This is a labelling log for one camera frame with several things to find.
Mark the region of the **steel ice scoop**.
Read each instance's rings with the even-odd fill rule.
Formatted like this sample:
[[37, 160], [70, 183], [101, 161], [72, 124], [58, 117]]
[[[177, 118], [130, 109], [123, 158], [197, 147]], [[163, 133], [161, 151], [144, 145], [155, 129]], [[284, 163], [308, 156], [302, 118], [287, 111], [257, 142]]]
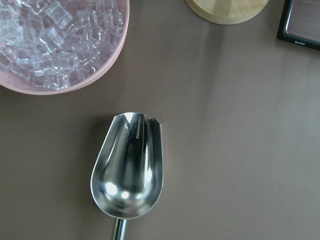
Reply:
[[139, 112], [116, 115], [90, 178], [95, 204], [114, 218], [111, 239], [123, 240], [127, 221], [155, 206], [163, 182], [161, 124]]

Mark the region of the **wooden glass stand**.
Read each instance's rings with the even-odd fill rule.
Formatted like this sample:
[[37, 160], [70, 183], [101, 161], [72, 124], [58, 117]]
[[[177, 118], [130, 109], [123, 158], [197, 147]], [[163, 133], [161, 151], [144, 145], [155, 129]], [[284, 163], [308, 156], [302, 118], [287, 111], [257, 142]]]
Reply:
[[268, 0], [187, 0], [186, 4], [201, 18], [220, 25], [246, 22], [258, 15]]

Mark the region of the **pink bowl of ice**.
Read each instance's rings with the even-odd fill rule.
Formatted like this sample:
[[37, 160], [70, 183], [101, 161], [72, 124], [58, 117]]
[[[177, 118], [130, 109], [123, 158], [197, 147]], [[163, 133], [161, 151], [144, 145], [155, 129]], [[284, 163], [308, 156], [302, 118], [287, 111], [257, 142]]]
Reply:
[[92, 84], [119, 57], [129, 16], [127, 0], [1, 1], [1, 86], [53, 95]]

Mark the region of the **black framed tray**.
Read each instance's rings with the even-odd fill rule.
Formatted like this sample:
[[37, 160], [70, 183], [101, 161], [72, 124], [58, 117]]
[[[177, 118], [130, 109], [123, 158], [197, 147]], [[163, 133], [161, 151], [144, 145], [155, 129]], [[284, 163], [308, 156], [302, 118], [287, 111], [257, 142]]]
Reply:
[[320, 49], [320, 1], [286, 0], [277, 39], [299, 46]]

